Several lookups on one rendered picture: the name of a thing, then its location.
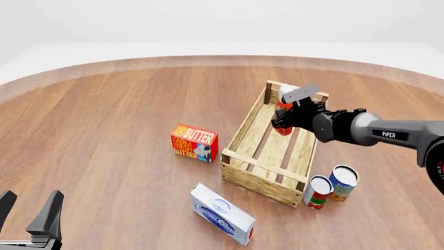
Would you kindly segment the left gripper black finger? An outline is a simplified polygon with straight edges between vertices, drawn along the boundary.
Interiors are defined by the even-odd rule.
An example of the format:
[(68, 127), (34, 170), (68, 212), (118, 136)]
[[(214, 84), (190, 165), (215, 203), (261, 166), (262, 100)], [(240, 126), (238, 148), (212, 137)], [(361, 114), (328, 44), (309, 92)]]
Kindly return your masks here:
[(16, 200), (17, 195), (11, 190), (4, 191), (0, 194), (0, 231)]
[(32, 242), (62, 241), (61, 212), (64, 195), (54, 190), (36, 218), (26, 227)]

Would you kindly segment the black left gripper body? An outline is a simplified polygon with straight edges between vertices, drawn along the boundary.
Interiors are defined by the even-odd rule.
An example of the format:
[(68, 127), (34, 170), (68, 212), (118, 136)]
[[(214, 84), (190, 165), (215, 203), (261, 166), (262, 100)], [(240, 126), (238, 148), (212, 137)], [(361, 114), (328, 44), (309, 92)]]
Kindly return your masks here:
[(43, 239), (37, 241), (0, 241), (0, 250), (61, 250), (62, 239)]

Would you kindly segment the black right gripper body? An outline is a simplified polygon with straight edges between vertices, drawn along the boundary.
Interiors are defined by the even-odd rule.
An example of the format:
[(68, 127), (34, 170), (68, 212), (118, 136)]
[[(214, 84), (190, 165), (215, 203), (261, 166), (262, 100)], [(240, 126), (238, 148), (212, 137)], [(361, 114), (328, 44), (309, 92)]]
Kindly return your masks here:
[(291, 126), (312, 131), (314, 117), (326, 111), (326, 102), (327, 99), (313, 100), (310, 97), (301, 99), (299, 104), (292, 108)]

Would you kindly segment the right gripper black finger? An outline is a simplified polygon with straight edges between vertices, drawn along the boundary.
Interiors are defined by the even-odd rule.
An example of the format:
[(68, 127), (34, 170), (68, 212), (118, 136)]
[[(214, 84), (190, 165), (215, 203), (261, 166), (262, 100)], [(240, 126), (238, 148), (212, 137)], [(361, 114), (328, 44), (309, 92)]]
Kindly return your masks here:
[(275, 110), (273, 118), (271, 120), (273, 128), (294, 128), (296, 125), (294, 123), (293, 109), (281, 108)]

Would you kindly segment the red ketchup bottle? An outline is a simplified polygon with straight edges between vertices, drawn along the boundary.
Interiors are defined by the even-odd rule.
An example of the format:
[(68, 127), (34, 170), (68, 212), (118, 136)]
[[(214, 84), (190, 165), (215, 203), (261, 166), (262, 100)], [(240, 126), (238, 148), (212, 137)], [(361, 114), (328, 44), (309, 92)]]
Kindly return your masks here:
[[(283, 103), (282, 97), (285, 94), (290, 93), (291, 91), (294, 91), (295, 89), (296, 89), (296, 87), (292, 86), (292, 85), (287, 85), (287, 84), (281, 85), (279, 92), (278, 92), (278, 96), (277, 96), (278, 98), (277, 98), (276, 106), (275, 106), (275, 114), (273, 116), (274, 119), (278, 118), (280, 116), (279, 112), (286, 112), (293, 107), (293, 104), (291, 102), (290, 103)], [(291, 127), (288, 127), (288, 128), (275, 128), (275, 130), (280, 135), (287, 136), (292, 133), (293, 129)]]

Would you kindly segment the wooden slat tray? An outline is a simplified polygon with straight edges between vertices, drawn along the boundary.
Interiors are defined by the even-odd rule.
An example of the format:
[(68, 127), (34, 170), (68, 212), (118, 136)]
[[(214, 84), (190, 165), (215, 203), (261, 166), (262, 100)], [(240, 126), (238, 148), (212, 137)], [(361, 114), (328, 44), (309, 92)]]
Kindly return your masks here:
[(222, 178), (296, 207), (309, 180), (317, 139), (303, 128), (280, 135), (271, 126), (282, 83), (267, 81), (221, 153)]

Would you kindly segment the blue and yellow soup tin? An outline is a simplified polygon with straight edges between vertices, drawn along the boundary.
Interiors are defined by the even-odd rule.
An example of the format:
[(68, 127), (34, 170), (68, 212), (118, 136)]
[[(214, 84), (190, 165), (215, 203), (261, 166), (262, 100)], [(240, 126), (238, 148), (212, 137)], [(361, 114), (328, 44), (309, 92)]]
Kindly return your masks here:
[(347, 165), (337, 165), (333, 168), (329, 180), (333, 185), (330, 198), (345, 201), (359, 181), (358, 173)]

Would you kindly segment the tin with tomato print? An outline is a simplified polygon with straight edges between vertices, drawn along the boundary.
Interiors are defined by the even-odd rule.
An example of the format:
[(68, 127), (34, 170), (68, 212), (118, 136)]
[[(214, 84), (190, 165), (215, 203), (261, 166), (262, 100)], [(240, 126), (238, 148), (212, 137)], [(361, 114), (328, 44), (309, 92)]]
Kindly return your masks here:
[(326, 176), (315, 175), (306, 184), (303, 201), (309, 208), (320, 210), (333, 190), (333, 185)]

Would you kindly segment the red and yellow butter box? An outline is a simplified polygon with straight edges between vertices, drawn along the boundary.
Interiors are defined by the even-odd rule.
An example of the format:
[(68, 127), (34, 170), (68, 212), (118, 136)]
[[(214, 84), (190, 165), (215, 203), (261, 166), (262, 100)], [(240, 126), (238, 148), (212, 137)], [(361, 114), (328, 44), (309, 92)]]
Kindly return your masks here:
[(174, 153), (207, 163), (214, 162), (219, 151), (218, 133), (186, 124), (176, 126), (171, 143)]

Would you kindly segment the silver and blue cream cheese box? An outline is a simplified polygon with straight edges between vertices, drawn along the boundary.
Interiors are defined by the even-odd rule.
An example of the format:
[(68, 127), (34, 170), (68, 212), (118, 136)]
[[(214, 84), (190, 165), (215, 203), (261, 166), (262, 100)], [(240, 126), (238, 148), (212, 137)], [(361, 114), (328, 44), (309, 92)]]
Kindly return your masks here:
[(223, 231), (240, 245), (246, 246), (254, 236), (256, 219), (202, 183), (190, 192), (194, 212)]

